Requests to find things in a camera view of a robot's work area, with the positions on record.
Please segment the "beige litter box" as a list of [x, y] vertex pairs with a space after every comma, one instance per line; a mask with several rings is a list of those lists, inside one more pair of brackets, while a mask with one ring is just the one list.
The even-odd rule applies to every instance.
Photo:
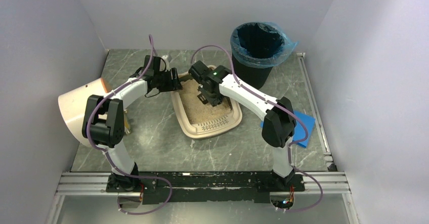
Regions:
[[[179, 74], [179, 79], [183, 82], [186, 80], [192, 80], [193, 78], [188, 72], [185, 72]], [[229, 99], [228, 97], [226, 97], [226, 99], [228, 99], [232, 109], [229, 114], [211, 121], [190, 124], [185, 113], [179, 91], [171, 93], [171, 100], [179, 125], [183, 133], [192, 139], [211, 138], [223, 134], [240, 124], [242, 120], [240, 105], [235, 100]]]

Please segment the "black litter scoop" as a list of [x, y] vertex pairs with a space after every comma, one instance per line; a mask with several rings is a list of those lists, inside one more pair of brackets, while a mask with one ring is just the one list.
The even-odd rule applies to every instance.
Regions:
[[199, 94], [197, 97], [198, 97], [198, 99], [200, 100], [200, 102], [202, 104], [207, 104], [208, 103], [208, 100], [205, 98], [205, 96], [203, 94]]

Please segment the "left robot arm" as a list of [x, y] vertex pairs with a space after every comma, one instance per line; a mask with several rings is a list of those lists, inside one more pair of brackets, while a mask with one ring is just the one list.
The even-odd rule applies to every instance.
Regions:
[[82, 124], [82, 136], [101, 151], [111, 166], [107, 190], [131, 192], [142, 187], [137, 164], [129, 156], [125, 135], [124, 111], [153, 89], [173, 92], [183, 87], [177, 69], [164, 57], [147, 55], [144, 65], [127, 81], [105, 95], [90, 95]]

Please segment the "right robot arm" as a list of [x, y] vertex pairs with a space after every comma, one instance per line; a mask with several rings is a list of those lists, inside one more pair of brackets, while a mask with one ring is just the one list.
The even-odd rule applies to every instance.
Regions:
[[263, 94], [224, 66], [210, 69], [197, 61], [188, 72], [199, 84], [198, 98], [203, 104], [216, 107], [227, 97], [249, 109], [262, 121], [262, 138], [272, 147], [274, 177], [281, 184], [288, 184], [295, 173], [288, 151], [296, 127], [296, 119], [291, 115], [291, 101]]

